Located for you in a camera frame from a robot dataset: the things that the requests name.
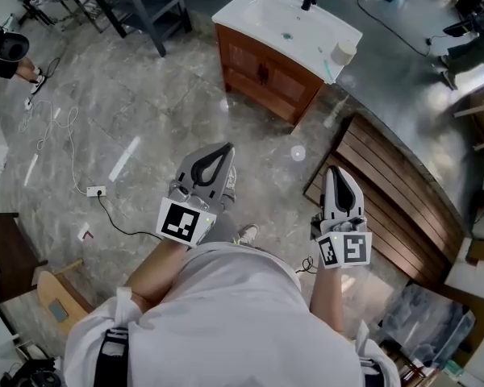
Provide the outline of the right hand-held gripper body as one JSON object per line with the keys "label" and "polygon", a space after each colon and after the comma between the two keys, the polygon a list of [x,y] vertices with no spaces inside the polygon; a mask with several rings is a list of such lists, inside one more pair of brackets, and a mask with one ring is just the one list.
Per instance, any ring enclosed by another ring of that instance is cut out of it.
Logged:
{"label": "right hand-held gripper body", "polygon": [[317,214],[311,219],[311,240],[319,250],[319,268],[350,268],[370,262],[372,233],[365,216],[334,223]]}

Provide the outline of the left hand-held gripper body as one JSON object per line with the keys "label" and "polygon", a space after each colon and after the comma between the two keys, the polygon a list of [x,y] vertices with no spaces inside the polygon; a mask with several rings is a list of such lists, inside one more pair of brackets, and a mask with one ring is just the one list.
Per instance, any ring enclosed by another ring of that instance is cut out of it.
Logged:
{"label": "left hand-held gripper body", "polygon": [[219,213],[219,187],[174,179],[162,198],[156,233],[189,247],[197,247],[212,229]]}

